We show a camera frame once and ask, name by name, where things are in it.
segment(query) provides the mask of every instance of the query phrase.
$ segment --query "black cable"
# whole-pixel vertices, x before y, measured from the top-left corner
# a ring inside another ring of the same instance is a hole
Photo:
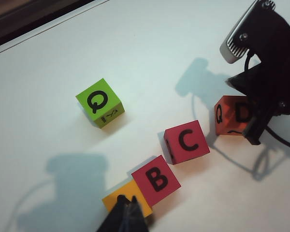
[[[284,140],[283,138],[281,138],[278,134],[276,134],[271,128],[269,128],[268,126],[266,126],[265,130],[267,132],[269,132],[269,134],[271,136],[273,136],[275,139],[277,139],[278,141],[280,141],[282,144],[290,147],[290,142]]]
[[[246,57],[246,60],[245,60],[245,66],[244,66],[244,70],[245,72],[248,70],[248,65],[249,65],[249,61],[250,59],[253,57],[254,55],[254,52],[252,52],[251,50],[248,51],[247,53],[247,57]],[[280,141],[282,144],[290,147],[290,142],[284,140],[283,138],[281,138],[278,134],[276,134],[271,128],[269,128],[268,126],[265,127],[265,130],[267,132],[269,132],[269,134],[271,136],[273,136],[275,139],[277,139],[278,141]]]

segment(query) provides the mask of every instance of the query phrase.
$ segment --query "letter block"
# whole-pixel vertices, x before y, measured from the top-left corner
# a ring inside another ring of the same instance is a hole
[[[166,129],[164,140],[172,164],[182,163],[210,152],[198,120]]]
[[[251,118],[246,96],[223,96],[215,105],[216,134],[242,135]]]
[[[140,204],[143,216],[147,217],[148,215],[152,214],[153,211],[151,207],[147,204],[147,201],[145,200],[135,180],[131,180],[121,188],[117,189],[116,191],[112,192],[110,195],[102,199],[108,212],[110,212],[114,205],[117,203],[118,195],[125,195],[129,201],[131,201],[132,197],[135,196],[138,203]]]
[[[162,155],[132,173],[149,206],[153,206],[180,188],[175,175]]]
[[[85,89],[76,98],[99,128],[125,112],[120,99],[104,79]]]

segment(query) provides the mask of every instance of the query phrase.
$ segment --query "black letter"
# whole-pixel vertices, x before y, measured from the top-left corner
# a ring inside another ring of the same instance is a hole
[[[178,141],[179,141],[180,146],[186,151],[194,151],[199,147],[198,144],[195,144],[193,146],[187,146],[185,144],[185,142],[184,142],[185,134],[191,134],[191,133],[192,133],[192,130],[184,130],[184,131],[180,132],[179,137],[178,137]]]
[[[151,185],[154,187],[156,192],[159,192],[160,190],[164,189],[168,184],[168,178],[164,175],[160,175],[160,170],[157,167],[153,167],[150,170],[146,172],[146,176],[149,179]],[[158,185],[157,181],[162,180],[162,184]]]
[[[220,104],[217,106],[217,109],[216,109],[216,120],[218,124],[222,122],[222,108]]]
[[[248,111],[248,115],[246,117],[241,117],[241,107],[244,107]],[[249,122],[252,118],[252,109],[251,105],[246,102],[237,102],[235,103],[235,116],[237,122]]]
[[[101,103],[100,105],[98,105],[97,102],[94,102],[93,104],[92,104],[92,102],[91,102],[92,99],[93,99],[95,96],[97,96],[97,95],[102,95],[102,96],[103,96],[103,101],[102,101],[102,103]],[[108,98],[107,98],[106,93],[104,93],[104,92],[101,91],[101,90],[97,90],[97,91],[94,91],[93,93],[91,93],[91,94],[88,96],[88,98],[87,98],[87,104],[88,104],[89,107],[92,109],[92,112],[95,114],[95,113],[97,112],[97,110],[102,109],[102,108],[106,105],[107,100],[108,100]]]

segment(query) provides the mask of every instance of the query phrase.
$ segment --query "orange block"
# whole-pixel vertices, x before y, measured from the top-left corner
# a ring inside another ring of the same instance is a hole
[[[216,134],[242,135],[252,115],[246,96],[223,96],[215,105]]]
[[[153,213],[152,208],[147,204],[147,201],[145,200],[135,180],[128,182],[121,188],[117,189],[116,191],[112,192],[110,195],[102,199],[106,209],[109,212],[113,209],[114,205],[117,203],[118,195],[125,195],[129,201],[131,201],[132,197],[135,196],[138,203],[140,204],[144,217],[147,217],[148,215],[151,215]]]

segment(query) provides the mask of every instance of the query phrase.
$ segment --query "yellow block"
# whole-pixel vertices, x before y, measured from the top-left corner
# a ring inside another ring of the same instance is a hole
[[[132,197],[136,196],[136,199],[140,204],[144,217],[147,217],[148,215],[151,215],[153,213],[151,207],[147,204],[147,201],[145,200],[135,180],[130,181],[123,187],[117,189],[116,191],[112,192],[110,195],[102,199],[108,212],[110,212],[113,209],[114,205],[117,203],[118,195],[125,195],[129,201],[132,201]]]

